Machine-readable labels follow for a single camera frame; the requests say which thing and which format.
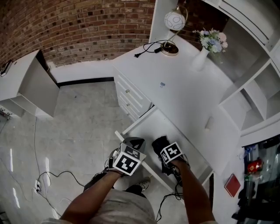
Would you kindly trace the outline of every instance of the flowers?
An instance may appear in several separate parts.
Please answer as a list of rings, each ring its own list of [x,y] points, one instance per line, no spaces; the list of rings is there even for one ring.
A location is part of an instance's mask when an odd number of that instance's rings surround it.
[[[228,47],[226,42],[227,36],[213,28],[210,31],[205,29],[201,31],[194,30],[193,33],[199,34],[202,46],[210,52],[225,52],[225,49]]]

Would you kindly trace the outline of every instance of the gray floor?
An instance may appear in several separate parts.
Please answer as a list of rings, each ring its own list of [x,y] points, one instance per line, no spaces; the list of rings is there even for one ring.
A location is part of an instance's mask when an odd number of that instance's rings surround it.
[[[108,155],[118,147],[114,132],[131,123],[118,106],[114,82],[61,87],[53,119],[36,119],[25,113],[21,119],[8,121],[0,134],[0,205],[11,222],[38,224],[44,218],[59,217],[56,211],[62,214],[83,188],[68,173],[59,178],[44,175],[42,194],[47,195],[55,211],[34,193],[39,173],[68,170],[86,184],[103,170]],[[124,178],[116,187],[125,189],[141,175]],[[152,178],[145,194],[157,214],[163,196],[169,192]],[[187,223],[184,205],[172,196],[166,199],[161,213],[159,223]]]

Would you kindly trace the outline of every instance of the lamp shade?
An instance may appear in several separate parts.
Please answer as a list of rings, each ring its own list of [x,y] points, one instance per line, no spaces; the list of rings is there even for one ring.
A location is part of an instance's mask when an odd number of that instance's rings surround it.
[[[179,31],[184,28],[186,19],[177,11],[171,11],[165,15],[164,22],[168,29]]]

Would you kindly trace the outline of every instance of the white vase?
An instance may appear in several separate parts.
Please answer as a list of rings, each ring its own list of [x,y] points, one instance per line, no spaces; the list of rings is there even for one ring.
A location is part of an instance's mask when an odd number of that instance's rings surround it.
[[[209,51],[203,47],[202,51],[193,59],[192,69],[194,69],[195,71],[201,71],[205,66],[205,60],[207,58],[208,53]]]

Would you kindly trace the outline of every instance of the red book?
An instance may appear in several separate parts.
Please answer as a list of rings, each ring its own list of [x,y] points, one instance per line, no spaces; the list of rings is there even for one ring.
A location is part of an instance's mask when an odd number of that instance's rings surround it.
[[[237,180],[236,176],[232,174],[226,184],[224,185],[224,188],[227,190],[230,196],[234,197],[237,193],[237,191],[240,188],[240,183]]]

